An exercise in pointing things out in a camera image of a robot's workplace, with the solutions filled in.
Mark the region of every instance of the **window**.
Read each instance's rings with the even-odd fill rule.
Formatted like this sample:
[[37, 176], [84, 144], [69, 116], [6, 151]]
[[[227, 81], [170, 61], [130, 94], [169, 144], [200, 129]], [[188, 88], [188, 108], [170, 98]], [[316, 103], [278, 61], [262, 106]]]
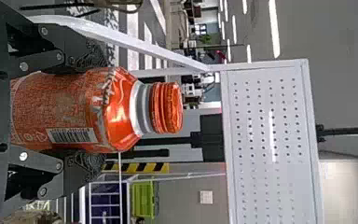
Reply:
[[196, 35], [206, 35], [206, 24], [195, 24]]

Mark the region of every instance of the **bottle neck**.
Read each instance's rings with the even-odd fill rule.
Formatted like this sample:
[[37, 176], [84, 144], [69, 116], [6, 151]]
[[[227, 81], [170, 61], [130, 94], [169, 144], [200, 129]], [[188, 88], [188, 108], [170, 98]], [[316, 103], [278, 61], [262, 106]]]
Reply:
[[142, 136], [154, 131], [150, 118], [150, 94], [153, 86], [136, 81], [130, 98], [130, 119], [135, 134]]

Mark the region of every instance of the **yellow and black warning stripe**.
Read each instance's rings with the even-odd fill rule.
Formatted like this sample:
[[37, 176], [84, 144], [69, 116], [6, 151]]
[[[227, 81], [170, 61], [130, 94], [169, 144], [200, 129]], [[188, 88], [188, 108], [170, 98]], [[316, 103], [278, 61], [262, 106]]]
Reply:
[[[118, 164], [108, 162], [103, 166], [103, 172], [118, 171]], [[121, 164], [121, 172], [127, 174], [168, 174], [170, 164], [167, 162], [125, 162]]]

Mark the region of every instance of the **white metal plate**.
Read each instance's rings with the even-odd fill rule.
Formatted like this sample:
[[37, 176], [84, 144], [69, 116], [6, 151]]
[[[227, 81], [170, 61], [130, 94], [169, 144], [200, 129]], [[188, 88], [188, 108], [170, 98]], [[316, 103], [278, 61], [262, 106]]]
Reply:
[[231, 223], [323, 223], [308, 67], [227, 71], [222, 101]]

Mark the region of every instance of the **hole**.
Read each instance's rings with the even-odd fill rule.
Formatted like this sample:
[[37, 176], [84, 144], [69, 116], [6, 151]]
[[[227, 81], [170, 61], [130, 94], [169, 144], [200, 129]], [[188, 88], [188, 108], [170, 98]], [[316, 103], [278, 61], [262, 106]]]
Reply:
[[0, 152], [6, 152], [8, 149], [8, 146], [6, 143], [1, 143], [0, 144]]
[[6, 79], [8, 79], [8, 74], [7, 74], [7, 72], [0, 71], [0, 78], [1, 78], [1, 80], [6, 80]]

